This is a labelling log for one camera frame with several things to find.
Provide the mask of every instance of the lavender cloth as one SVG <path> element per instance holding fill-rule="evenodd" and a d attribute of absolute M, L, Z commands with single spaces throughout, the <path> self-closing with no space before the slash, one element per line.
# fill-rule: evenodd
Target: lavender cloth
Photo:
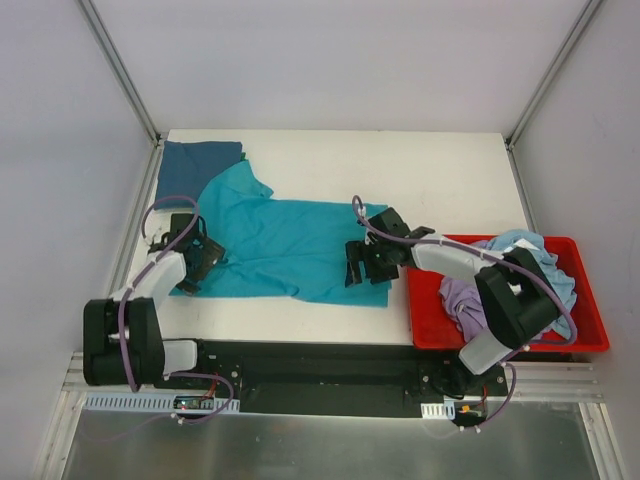
<path fill-rule="evenodd" d="M 485 248 L 487 243 L 486 240 L 480 240 L 473 246 Z M 487 319 L 477 288 L 462 280 L 444 277 L 438 295 L 442 298 L 442 306 L 447 316 L 456 323 L 466 343 L 487 328 Z"/>

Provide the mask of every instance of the metal profile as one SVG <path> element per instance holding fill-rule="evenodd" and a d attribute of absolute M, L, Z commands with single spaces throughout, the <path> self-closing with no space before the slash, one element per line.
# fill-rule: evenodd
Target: metal profile
<path fill-rule="evenodd" d="M 84 410 L 128 413 L 172 413 L 176 394 L 166 393 L 88 393 Z M 189 413 L 209 413 L 222 407 L 226 398 L 212 398 L 200 402 L 201 410 Z M 220 413 L 240 413 L 240 400 L 231 400 Z"/>
<path fill-rule="evenodd" d="M 78 427 L 82 404 L 86 394 L 80 391 L 62 391 L 54 411 L 52 422 L 40 449 L 33 478 L 59 480 L 62 478 L 71 444 Z"/>
<path fill-rule="evenodd" d="M 596 371 L 588 363 L 513 362 L 518 380 L 517 402 L 602 403 Z M 511 370 L 505 370 L 511 384 Z"/>
<path fill-rule="evenodd" d="M 569 33 L 560 45 L 558 52 L 553 57 L 551 64 L 536 86 L 533 96 L 529 99 L 529 102 L 520 115 L 520 118 L 518 118 L 516 126 L 507 137 L 507 145 L 509 149 L 513 149 L 513 146 L 522 136 L 522 133 L 525 128 L 527 128 L 533 114 L 536 112 L 546 93 L 549 91 L 549 88 L 558 77 L 558 73 L 575 50 L 577 43 L 584 35 L 587 27 L 591 24 L 591 21 L 595 18 L 596 13 L 598 13 L 604 2 L 605 0 L 587 0 L 585 5 L 582 7 L 578 17 L 571 26 Z"/>
<path fill-rule="evenodd" d="M 600 480 L 628 478 L 604 404 L 580 404 L 587 438 Z"/>
<path fill-rule="evenodd" d="M 109 66 L 111 67 L 111 71 L 113 72 L 116 80 L 122 87 L 122 91 L 124 92 L 129 104 L 133 108 L 138 121 L 142 125 L 142 128 L 146 132 L 147 136 L 151 140 L 154 145 L 157 145 L 160 140 L 160 134 L 158 133 L 158 129 L 153 123 L 147 108 L 144 106 L 142 102 L 142 98 L 138 93 L 131 77 L 129 76 L 129 72 L 124 66 L 124 62 L 116 49 L 109 32 L 104 24 L 104 21 L 100 17 L 96 6 L 94 5 L 92 0 L 76 0 L 82 15 L 87 20 L 93 35 L 98 42 L 98 46 L 102 53 L 104 54 Z"/>

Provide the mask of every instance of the fabric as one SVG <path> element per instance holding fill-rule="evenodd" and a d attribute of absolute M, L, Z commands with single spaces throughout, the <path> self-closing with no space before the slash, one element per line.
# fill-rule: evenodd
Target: fabric
<path fill-rule="evenodd" d="M 482 240 L 473 245 L 485 248 L 487 241 Z M 465 342 L 469 343 L 487 328 L 487 319 L 484 316 L 477 288 L 463 280 L 444 277 L 438 295 L 442 299 L 442 306 L 447 316 L 456 322 L 456 327 L 462 332 Z"/>
<path fill-rule="evenodd" d="M 240 142 L 165 142 L 158 172 L 156 200 L 186 195 L 197 200 L 211 179 L 243 158 Z M 163 202 L 158 209 L 190 207 L 183 201 Z"/>
<path fill-rule="evenodd" d="M 573 291 L 576 286 L 576 281 L 556 267 L 558 256 L 544 249 L 544 238 L 541 235 L 527 230 L 510 230 L 490 240 L 487 248 L 490 250 L 504 251 L 506 248 L 515 245 L 520 239 L 527 240 L 538 248 L 538 250 L 530 250 L 531 254 L 540 265 L 542 272 L 549 280 L 560 301 L 571 311 L 578 298 Z M 569 338 L 571 336 L 567 319 L 562 316 L 553 322 L 551 328 L 563 338 Z"/>
<path fill-rule="evenodd" d="M 526 230 L 510 230 L 489 242 L 485 242 L 484 245 L 480 244 L 480 242 L 474 245 L 500 252 L 510 250 L 514 246 L 532 246 L 533 248 L 529 248 L 531 254 L 549 279 L 549 283 L 551 283 L 562 303 L 569 310 L 575 305 L 577 299 L 573 291 L 575 280 L 555 266 L 557 255 L 550 254 L 544 249 L 544 238 L 540 235 Z M 456 326 L 462 332 L 465 342 L 471 341 L 487 327 L 487 320 L 477 288 L 461 280 L 445 277 L 440 284 L 438 294 L 442 299 L 442 306 L 447 315 L 456 322 Z M 544 331 L 551 329 L 564 338 L 571 336 L 571 330 L 564 317 L 555 320 Z"/>
<path fill-rule="evenodd" d="M 214 178 L 198 204 L 225 259 L 199 297 L 292 296 L 308 302 L 386 307 L 390 282 L 345 288 L 345 243 L 364 238 L 350 204 L 273 200 L 248 161 Z M 385 207 L 367 205 L 375 215 Z"/>

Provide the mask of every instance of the wire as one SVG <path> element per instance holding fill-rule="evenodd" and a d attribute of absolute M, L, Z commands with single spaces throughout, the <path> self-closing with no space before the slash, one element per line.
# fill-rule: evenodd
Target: wire
<path fill-rule="evenodd" d="M 125 313 L 127 302 L 129 301 L 129 298 L 131 298 L 131 295 L 135 291 L 136 287 L 140 284 L 140 282 L 142 282 L 144 277 L 147 276 L 147 274 L 151 270 L 153 270 L 153 268 L 158 264 L 158 262 L 162 260 L 171 251 L 171 249 L 175 247 L 191 231 L 191 229 L 193 229 L 195 224 L 198 222 L 198 217 L 200 216 L 200 207 L 198 206 L 198 203 L 193 198 L 187 197 L 186 195 L 170 195 L 168 197 L 162 197 L 159 200 L 156 200 L 155 202 L 153 202 L 151 206 L 147 208 L 147 211 L 144 212 L 144 215 L 142 216 L 142 225 L 140 228 L 142 231 L 143 238 L 147 237 L 145 232 L 145 224 L 147 222 L 147 218 L 149 217 L 149 214 L 153 211 L 153 209 L 156 206 L 170 200 L 184 200 L 191 203 L 194 209 L 193 218 L 189 222 L 189 225 L 187 225 L 187 228 L 185 228 L 182 232 L 180 232 L 180 234 L 171 243 L 169 243 L 164 248 L 164 250 L 162 250 L 158 254 L 158 256 L 155 258 L 154 261 L 148 263 L 140 271 L 140 273 L 138 273 L 138 275 L 131 282 L 131 286 L 127 287 L 127 289 L 125 290 L 124 295 L 122 295 L 122 298 L 120 299 L 120 305 L 118 306 L 118 341 L 120 343 L 120 352 L 122 354 L 122 365 L 124 367 L 124 373 L 127 377 L 127 383 L 129 384 L 129 388 L 131 388 L 131 391 L 134 393 L 140 390 L 140 385 L 136 383 L 136 380 L 133 375 L 133 369 L 131 368 L 131 358 L 129 357 L 129 347 L 127 345 L 127 339 L 124 334 L 124 330 L 125 330 L 124 313 Z"/>
<path fill-rule="evenodd" d="M 213 383 L 211 384 L 211 388 L 209 388 L 209 391 L 205 393 L 200 400 L 201 401 L 209 400 L 211 397 L 213 397 L 213 395 L 216 393 L 217 386 L 218 386 L 218 382 L 214 380 Z"/>
<path fill-rule="evenodd" d="M 179 424 L 182 423 L 186 423 L 187 425 L 198 425 L 201 423 L 204 423 L 208 420 L 211 420 L 213 417 L 217 416 L 220 414 L 220 412 L 222 412 L 223 410 L 225 410 L 230 404 L 231 401 L 233 400 L 233 397 L 235 396 L 235 392 L 233 389 L 233 385 L 231 384 L 231 382 L 229 380 L 227 380 L 224 377 L 221 377 L 219 375 L 209 375 L 206 373 L 191 373 L 191 372 L 174 372 L 171 374 L 172 377 L 188 377 L 188 378 L 210 378 L 211 380 L 213 380 L 214 385 L 216 385 L 218 382 L 222 382 L 226 385 L 226 387 L 229 389 L 229 397 L 226 399 L 226 401 L 220 405 L 218 408 L 216 408 L 215 410 L 212 410 L 211 413 L 201 417 L 201 418 L 197 418 L 197 419 L 189 419 L 189 418 L 185 418 L 185 417 L 180 417 L 180 420 L 178 421 Z M 145 427 L 146 425 L 149 425 L 150 423 L 153 423 L 157 420 L 160 420 L 161 418 L 174 418 L 175 416 L 175 412 L 174 413 L 160 413 L 158 415 L 154 415 L 153 417 L 149 417 L 147 418 L 144 422 L 139 423 L 138 425 L 130 428 L 129 430 L 126 430 L 124 432 L 118 433 L 116 435 L 113 435 L 111 437 L 106 437 L 106 438 L 94 438 L 91 437 L 90 435 L 88 435 L 85 430 L 83 428 L 79 428 L 78 430 L 80 431 L 80 434 L 86 438 L 87 440 L 91 441 L 91 442 L 98 442 L 98 443 L 108 443 L 108 442 L 113 442 L 115 440 L 119 440 L 121 438 L 127 437 L 129 435 L 134 434 L 135 432 L 137 432 L 138 430 L 140 430 L 141 428 Z"/>
<path fill-rule="evenodd" d="M 513 393 L 516 391 L 516 381 L 518 379 L 518 375 L 516 374 L 516 367 L 514 367 L 513 364 L 508 362 L 505 363 L 504 366 L 509 367 L 511 369 L 511 387 L 509 387 L 509 391 L 507 392 L 507 396 L 505 397 L 504 402 L 502 402 L 502 405 L 500 405 L 495 412 L 489 415 L 487 419 L 484 422 L 482 422 L 482 425 L 486 425 L 487 422 L 490 422 L 491 420 L 496 418 L 498 415 L 500 415 L 504 411 L 505 407 L 511 401 L 511 398 L 513 398 Z"/>
<path fill-rule="evenodd" d="M 376 235 L 382 238 L 385 238 L 392 242 L 402 243 L 405 245 L 419 245 L 419 244 L 440 245 L 443 247 L 456 248 L 458 250 L 462 250 L 463 252 L 471 253 L 472 255 L 475 255 L 477 257 L 484 258 L 491 262 L 495 262 L 498 265 L 502 265 L 503 267 L 507 267 L 509 270 L 518 272 L 524 275 L 525 277 L 527 277 L 532 282 L 534 282 L 551 299 L 551 301 L 558 308 L 562 316 L 567 319 L 567 323 L 569 324 L 569 329 L 571 330 L 571 335 L 569 339 L 566 341 L 564 340 L 563 341 L 533 340 L 529 343 L 545 344 L 545 345 L 572 345 L 573 343 L 575 343 L 576 339 L 578 338 L 578 330 L 576 328 L 576 324 L 573 321 L 573 318 L 571 317 L 571 313 L 569 312 L 567 307 L 564 306 L 562 301 L 558 298 L 558 295 L 556 295 L 556 293 L 553 291 L 551 287 L 549 287 L 541 278 L 538 278 L 537 275 L 530 272 L 526 268 L 523 268 L 520 265 L 514 265 L 513 263 L 507 262 L 506 260 L 498 258 L 494 255 L 480 252 L 474 247 L 471 247 L 469 245 L 464 245 L 462 243 L 454 242 L 452 240 L 443 240 L 443 239 L 436 240 L 431 238 L 403 238 L 403 237 L 396 237 L 394 235 L 389 235 L 388 233 L 382 232 L 381 230 L 378 230 L 377 228 L 373 227 L 369 223 L 369 221 L 366 218 L 364 218 L 364 216 L 360 213 L 360 211 L 363 210 L 364 204 L 362 203 L 362 199 L 358 195 L 353 196 L 353 199 L 351 200 L 351 207 L 353 208 L 353 213 L 355 213 L 356 217 L 358 218 L 358 221 L 362 225 L 364 225 L 368 230 L 372 231 L 373 233 L 375 233 Z"/>

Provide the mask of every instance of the light blue cloth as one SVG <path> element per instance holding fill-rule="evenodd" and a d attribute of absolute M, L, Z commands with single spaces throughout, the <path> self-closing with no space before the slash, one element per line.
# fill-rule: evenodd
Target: light blue cloth
<path fill-rule="evenodd" d="M 292 296 L 308 302 L 386 307 L 390 282 L 345 288 L 345 242 L 363 239 L 351 204 L 273 200 L 248 161 L 218 175 L 198 205 L 225 259 L 199 297 Z M 383 206 L 367 206 L 372 215 Z"/>
<path fill-rule="evenodd" d="M 529 251 L 540 265 L 540 268 L 564 306 L 571 311 L 576 303 L 576 299 L 578 298 L 576 293 L 573 291 L 576 281 L 556 267 L 558 256 L 551 254 L 544 249 L 544 238 L 542 236 L 527 230 L 509 230 L 508 232 L 489 240 L 486 248 L 489 250 L 503 251 L 506 248 L 513 246 L 520 239 L 525 239 L 540 249 Z M 562 316 L 553 322 L 551 328 L 558 335 L 561 335 L 564 338 L 569 338 L 571 336 L 571 330 L 567 324 L 567 319 Z"/>

